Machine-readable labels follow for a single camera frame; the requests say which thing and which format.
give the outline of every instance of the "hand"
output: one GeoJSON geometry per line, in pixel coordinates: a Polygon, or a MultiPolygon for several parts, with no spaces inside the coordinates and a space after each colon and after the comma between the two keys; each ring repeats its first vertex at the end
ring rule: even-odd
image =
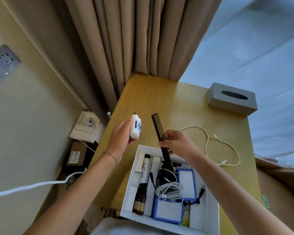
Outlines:
{"type": "Polygon", "coordinates": [[[163,148],[170,148],[173,153],[187,162],[198,155],[203,155],[196,145],[180,130],[167,130],[165,140],[159,142],[163,148]]]}
{"type": "Polygon", "coordinates": [[[129,138],[129,131],[134,124],[134,119],[130,118],[128,120],[123,120],[112,130],[109,144],[107,147],[107,152],[111,153],[118,162],[122,158],[127,144],[133,144],[137,139],[129,138]]]}

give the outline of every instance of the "wooden desk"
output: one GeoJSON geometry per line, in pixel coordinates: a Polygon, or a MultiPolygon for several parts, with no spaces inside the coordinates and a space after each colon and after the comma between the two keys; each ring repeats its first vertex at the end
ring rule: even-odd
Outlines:
{"type": "MultiPolygon", "coordinates": [[[[214,162],[219,163],[227,159],[230,164],[235,164],[238,158],[229,146],[214,140],[212,134],[234,146],[241,156],[240,165],[222,168],[261,202],[247,116],[207,106],[207,90],[161,77],[132,73],[91,164],[106,149],[114,126],[123,119],[130,118],[134,111],[142,120],[143,132],[138,142],[127,147],[122,161],[112,172],[94,203],[121,210],[137,145],[159,147],[151,119],[154,113],[159,113],[164,130],[181,129],[191,125],[203,127],[211,138],[207,153],[214,162]]],[[[206,136],[202,130],[189,128],[184,130],[184,133],[204,151],[206,136]]],[[[221,234],[236,234],[222,209],[220,209],[220,231],[221,234]]]]}

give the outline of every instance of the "beige curtain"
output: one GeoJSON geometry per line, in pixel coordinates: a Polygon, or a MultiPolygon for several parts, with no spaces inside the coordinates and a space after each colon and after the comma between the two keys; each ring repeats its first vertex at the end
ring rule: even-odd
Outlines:
{"type": "Polygon", "coordinates": [[[5,0],[107,123],[132,70],[179,80],[221,0],[5,0]]]}

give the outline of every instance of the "beige wall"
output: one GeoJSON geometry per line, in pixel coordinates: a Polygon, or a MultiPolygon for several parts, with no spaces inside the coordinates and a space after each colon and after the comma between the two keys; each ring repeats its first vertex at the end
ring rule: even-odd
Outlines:
{"type": "MultiPolygon", "coordinates": [[[[0,191],[54,180],[82,106],[0,2],[0,46],[22,60],[0,82],[0,191]]],[[[50,186],[0,198],[0,234],[22,234],[50,186]]]]}

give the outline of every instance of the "gray tissue box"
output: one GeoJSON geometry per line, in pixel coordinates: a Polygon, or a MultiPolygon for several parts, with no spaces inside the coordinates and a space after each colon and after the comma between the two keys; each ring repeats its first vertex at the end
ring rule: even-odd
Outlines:
{"type": "Polygon", "coordinates": [[[215,82],[208,89],[208,105],[244,115],[258,109],[254,92],[215,82]]]}

